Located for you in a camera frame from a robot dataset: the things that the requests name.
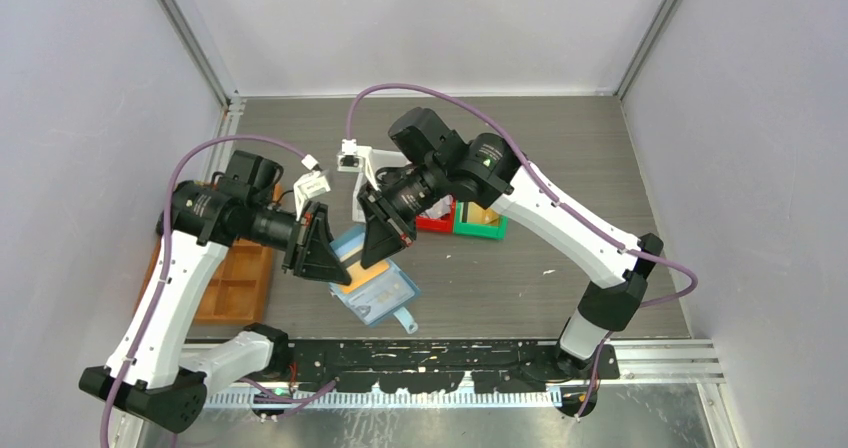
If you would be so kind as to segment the orange gold credit card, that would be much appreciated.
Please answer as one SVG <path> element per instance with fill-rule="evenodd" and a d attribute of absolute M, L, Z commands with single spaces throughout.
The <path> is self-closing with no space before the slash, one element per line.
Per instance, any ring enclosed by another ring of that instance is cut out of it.
<path fill-rule="evenodd" d="M 343 264 L 351 278 L 349 284 L 340 286 L 340 291 L 343 294 L 349 294 L 355 291 L 390 268 L 387 260 L 381 260 L 368 268 L 364 268 L 361 264 L 361 256 L 359 254 L 349 256 L 343 261 Z"/>

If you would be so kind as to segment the blue leather card holder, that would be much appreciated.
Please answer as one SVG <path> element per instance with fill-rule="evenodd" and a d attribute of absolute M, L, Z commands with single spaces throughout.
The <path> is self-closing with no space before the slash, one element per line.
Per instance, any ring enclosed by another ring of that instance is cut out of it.
<path fill-rule="evenodd" d="M 364 241 L 365 228 L 358 224 L 331 243 L 352 281 L 349 285 L 330 283 L 330 292 L 368 327 L 395 318 L 407 334 L 416 333 L 418 323 L 408 305 L 420 296 L 420 289 L 390 258 L 364 268 Z"/>

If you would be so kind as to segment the silver VIP credit card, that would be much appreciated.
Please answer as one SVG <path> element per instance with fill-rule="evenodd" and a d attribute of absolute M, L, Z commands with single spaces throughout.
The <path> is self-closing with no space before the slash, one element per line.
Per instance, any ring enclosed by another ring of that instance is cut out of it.
<path fill-rule="evenodd" d="M 414 299 L 419 290 L 400 272 L 384 273 L 349 294 L 331 284 L 333 293 L 360 321 L 372 325 Z"/>

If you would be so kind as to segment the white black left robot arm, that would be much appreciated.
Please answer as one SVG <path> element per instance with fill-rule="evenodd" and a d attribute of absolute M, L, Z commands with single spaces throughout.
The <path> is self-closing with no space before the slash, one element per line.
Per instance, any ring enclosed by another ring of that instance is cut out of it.
<path fill-rule="evenodd" d="M 248 375 L 269 381 L 292 365 L 288 335 L 261 323 L 190 358 L 182 349 L 201 299 L 238 240 L 280 251 L 286 272 L 347 285 L 350 274 L 334 253 L 328 182 L 318 161 L 304 156 L 295 185 L 296 208 L 275 206 L 279 164 L 245 151 L 232 155 L 214 183 L 179 183 L 161 219 L 156 268 L 120 344 L 100 366 L 82 372 L 81 391 L 172 433 L 190 427 L 207 397 Z"/>

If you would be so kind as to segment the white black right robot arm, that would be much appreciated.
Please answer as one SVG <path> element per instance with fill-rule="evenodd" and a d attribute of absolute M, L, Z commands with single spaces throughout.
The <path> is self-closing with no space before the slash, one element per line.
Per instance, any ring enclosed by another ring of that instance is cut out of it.
<path fill-rule="evenodd" d="M 484 132 L 466 141 L 435 111 L 421 107 L 397 119 L 388 135 L 405 164 L 379 164 L 370 147 L 347 147 L 339 159 L 355 159 L 366 179 L 357 193 L 365 222 L 362 265 L 410 247 L 417 217 L 445 197 L 516 221 L 589 278 L 553 355 L 565 378 L 588 375 L 604 338 L 626 328 L 643 301 L 662 241 L 621 231 L 591 214 L 503 135 Z"/>

